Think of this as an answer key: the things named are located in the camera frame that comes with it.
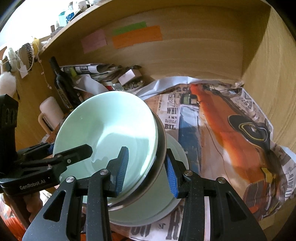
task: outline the wine bottle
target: wine bottle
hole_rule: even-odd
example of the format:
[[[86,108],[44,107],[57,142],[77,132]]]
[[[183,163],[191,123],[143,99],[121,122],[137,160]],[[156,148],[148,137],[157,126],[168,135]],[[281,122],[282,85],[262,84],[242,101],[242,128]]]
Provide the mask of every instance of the wine bottle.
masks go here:
[[[51,57],[49,62],[56,75],[54,85],[64,105],[70,110],[75,109],[81,104],[81,100],[78,91],[73,87],[72,79],[61,70],[55,57]]]

